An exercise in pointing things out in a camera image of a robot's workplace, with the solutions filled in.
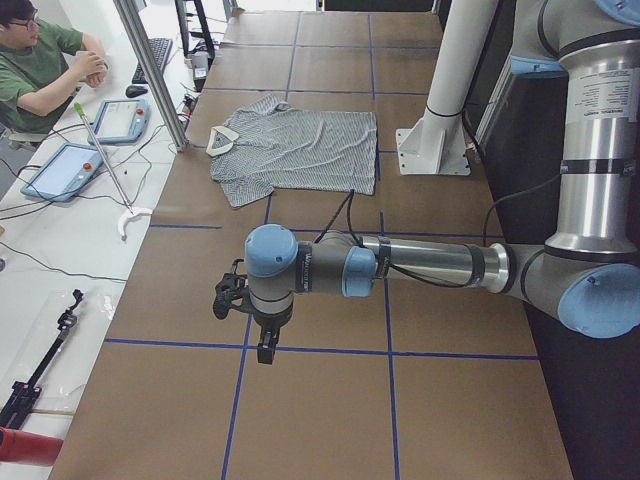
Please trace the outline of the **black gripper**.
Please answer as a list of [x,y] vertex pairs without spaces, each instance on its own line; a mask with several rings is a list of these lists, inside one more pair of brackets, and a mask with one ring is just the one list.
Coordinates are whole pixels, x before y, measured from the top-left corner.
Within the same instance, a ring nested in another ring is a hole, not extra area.
[[291,319],[291,311],[275,314],[258,312],[254,320],[260,326],[260,340],[257,346],[257,360],[260,364],[272,364],[275,357],[275,345],[278,344],[280,330]]

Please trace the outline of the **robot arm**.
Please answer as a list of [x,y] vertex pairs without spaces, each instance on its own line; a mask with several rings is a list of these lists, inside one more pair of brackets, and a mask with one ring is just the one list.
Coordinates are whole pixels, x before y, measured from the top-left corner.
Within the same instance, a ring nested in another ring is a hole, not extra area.
[[229,273],[214,313],[234,308],[260,328],[257,358],[274,360],[298,294],[366,297],[378,279],[484,288],[523,300],[591,338],[639,323],[636,246],[628,195],[639,128],[639,5],[635,1],[520,1],[511,70],[568,76],[557,228],[541,245],[487,247],[359,237],[326,228],[314,241],[267,224],[245,242],[243,274]]

